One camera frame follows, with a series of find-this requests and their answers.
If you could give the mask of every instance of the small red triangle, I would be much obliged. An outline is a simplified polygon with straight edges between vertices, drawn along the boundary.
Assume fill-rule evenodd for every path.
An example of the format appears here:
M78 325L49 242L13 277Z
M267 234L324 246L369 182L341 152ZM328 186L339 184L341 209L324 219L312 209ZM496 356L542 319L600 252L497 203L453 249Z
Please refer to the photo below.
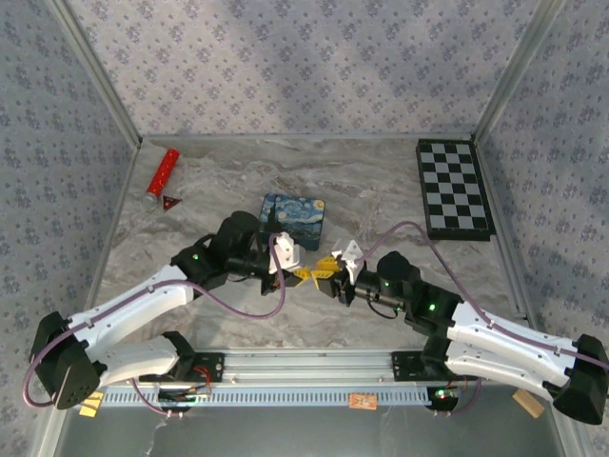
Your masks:
M172 209L181 201L182 201L181 198L173 198L173 197L167 197L166 195L163 195L163 211Z

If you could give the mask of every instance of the blue patterned wall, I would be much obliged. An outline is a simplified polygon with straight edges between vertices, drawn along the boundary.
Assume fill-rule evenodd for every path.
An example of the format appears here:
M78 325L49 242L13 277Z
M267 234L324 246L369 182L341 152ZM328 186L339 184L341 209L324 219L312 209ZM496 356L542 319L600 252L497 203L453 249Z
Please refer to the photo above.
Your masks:
M33 432L20 387L38 321L84 305L131 150L47 8L0 12L0 455L11 457Z
M609 345L609 5L566 2L485 151L548 330ZM609 455L609 415L590 431Z
M538 0L69 0L141 134L469 132Z

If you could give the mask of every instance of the gray marble table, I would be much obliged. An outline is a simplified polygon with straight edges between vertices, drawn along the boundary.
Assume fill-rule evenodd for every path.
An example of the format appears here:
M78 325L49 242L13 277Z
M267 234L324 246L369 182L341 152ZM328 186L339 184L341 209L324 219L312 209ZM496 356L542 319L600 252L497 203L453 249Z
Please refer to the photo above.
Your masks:
M182 153L166 194L183 201L167 212L141 205L147 184L166 147L145 142L132 175L96 303L137 285L168 263L181 248L214 232L234 210L258 214L269 192L326 201L320 250L326 256L338 238L354 238L364 249L395 223L424 222L421 187L412 140L198 140L171 146ZM438 242L440 252L480 303L510 318L507 287L494 243ZM371 259L392 249L422 270L426 281L456 291L442 266L412 228L396 233ZM260 296L256 281L215 290L235 307L263 313L278 294ZM247 321L205 298L157 318L131 340L180 330L197 348L420 348L424 337L402 319L386 321L364 302L345 308L309 282L289 289L281 314Z

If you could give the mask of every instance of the starry night picture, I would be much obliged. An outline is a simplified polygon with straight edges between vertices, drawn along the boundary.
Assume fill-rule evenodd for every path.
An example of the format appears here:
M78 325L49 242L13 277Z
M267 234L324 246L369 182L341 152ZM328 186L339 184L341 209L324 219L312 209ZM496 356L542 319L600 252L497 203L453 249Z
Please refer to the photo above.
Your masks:
M286 231L307 250L319 247L325 203L312 198L269 193L260 211L260 229L265 235Z

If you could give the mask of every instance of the checkerboard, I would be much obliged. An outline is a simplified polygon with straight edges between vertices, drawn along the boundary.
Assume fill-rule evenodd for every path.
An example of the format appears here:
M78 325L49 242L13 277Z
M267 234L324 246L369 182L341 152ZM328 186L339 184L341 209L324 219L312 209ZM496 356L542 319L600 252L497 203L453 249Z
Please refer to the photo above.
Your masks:
M490 241L495 226L474 144L421 140L417 160L429 238Z

